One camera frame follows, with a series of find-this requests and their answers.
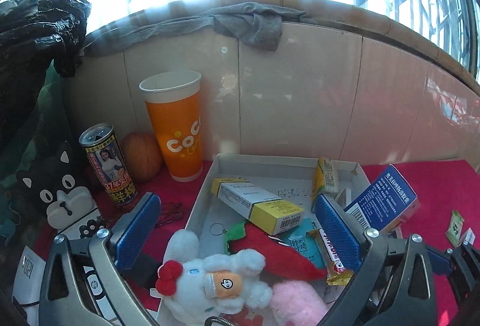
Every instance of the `teal cartoon figure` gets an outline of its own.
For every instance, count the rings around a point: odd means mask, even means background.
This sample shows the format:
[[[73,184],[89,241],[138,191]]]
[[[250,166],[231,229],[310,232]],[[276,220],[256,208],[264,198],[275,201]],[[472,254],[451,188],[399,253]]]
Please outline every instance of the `teal cartoon figure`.
[[[20,214],[11,207],[10,199],[10,191],[0,194],[0,238],[5,238],[4,246],[8,245],[21,222]]]

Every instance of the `cup rim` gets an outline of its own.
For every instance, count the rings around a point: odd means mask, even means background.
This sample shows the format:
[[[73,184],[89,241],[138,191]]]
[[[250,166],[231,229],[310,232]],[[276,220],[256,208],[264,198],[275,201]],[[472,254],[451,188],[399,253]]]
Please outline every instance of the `cup rim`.
[[[177,85],[177,86],[174,86],[174,87],[168,87],[168,88],[148,89],[148,88],[143,87],[143,85],[148,80],[158,78],[158,76],[162,76],[162,75],[165,76],[165,75],[172,75],[172,74],[178,74],[178,73],[190,74],[192,76],[192,80],[189,81],[189,82],[186,82],[185,84]],[[147,77],[145,80],[143,80],[138,85],[138,88],[140,88],[140,90],[142,92],[145,92],[145,93],[161,93],[161,92],[168,92],[168,91],[172,91],[172,90],[179,90],[179,89],[182,89],[182,88],[185,88],[185,87],[189,87],[190,85],[198,83],[201,79],[202,79],[202,75],[198,72],[195,72],[194,70],[175,70],[175,71],[170,71],[170,72],[158,73],[156,75]]]

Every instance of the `coco logo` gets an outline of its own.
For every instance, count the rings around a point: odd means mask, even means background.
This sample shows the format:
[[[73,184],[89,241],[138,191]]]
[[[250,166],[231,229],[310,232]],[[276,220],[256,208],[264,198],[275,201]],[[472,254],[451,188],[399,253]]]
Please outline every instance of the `coco logo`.
[[[188,135],[188,137],[185,137],[182,142],[180,143],[180,141],[178,139],[171,139],[169,141],[167,141],[167,146],[169,148],[169,150],[173,153],[178,153],[179,151],[181,151],[184,147],[187,149],[188,153],[189,154],[192,154],[194,151],[195,151],[195,148],[196,148],[196,143],[195,143],[195,146],[190,149],[193,145],[193,143],[195,142],[195,139],[194,139],[194,135],[197,135],[198,132],[200,131],[200,118],[198,118],[198,121],[195,121],[191,127],[190,127],[190,134],[191,135]],[[182,136],[181,132],[180,131],[176,131],[174,133],[174,136],[176,138],[180,138]]]

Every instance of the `can top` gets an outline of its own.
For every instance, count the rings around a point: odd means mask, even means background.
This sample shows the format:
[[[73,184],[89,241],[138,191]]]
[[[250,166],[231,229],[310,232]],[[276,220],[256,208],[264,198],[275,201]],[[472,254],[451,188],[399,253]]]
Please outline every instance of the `can top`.
[[[110,123],[99,123],[85,130],[82,135],[80,135],[80,138],[78,138],[78,142],[80,142],[80,145],[83,147],[96,145],[110,137],[112,132],[113,126]]]

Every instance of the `cardboard tray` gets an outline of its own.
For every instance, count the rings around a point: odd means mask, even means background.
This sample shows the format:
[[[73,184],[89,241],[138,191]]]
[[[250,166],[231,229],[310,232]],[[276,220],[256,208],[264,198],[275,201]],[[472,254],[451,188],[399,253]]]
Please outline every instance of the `cardboard tray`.
[[[220,223],[225,229],[232,224],[242,222],[244,218],[211,193],[212,180],[216,177],[241,177],[255,185],[277,194],[282,198],[303,207],[304,218],[316,221],[311,206],[311,180],[317,159],[296,157],[248,156],[242,154],[218,154],[203,181],[197,200],[187,221],[186,229],[193,231],[200,239],[200,258],[212,254],[224,253],[223,236],[210,233],[210,226]],[[367,176],[356,162],[336,161],[339,191],[346,187],[352,190],[352,200],[359,196],[369,185]],[[212,232],[220,232],[222,227],[215,225]],[[262,280],[273,284],[274,277],[261,275]],[[324,301],[335,300],[340,292],[331,289],[324,281],[312,284]],[[276,325],[271,311],[267,308],[259,312],[250,311],[249,317],[262,315],[263,325]],[[182,326],[166,306],[158,308],[157,322],[162,326]]]

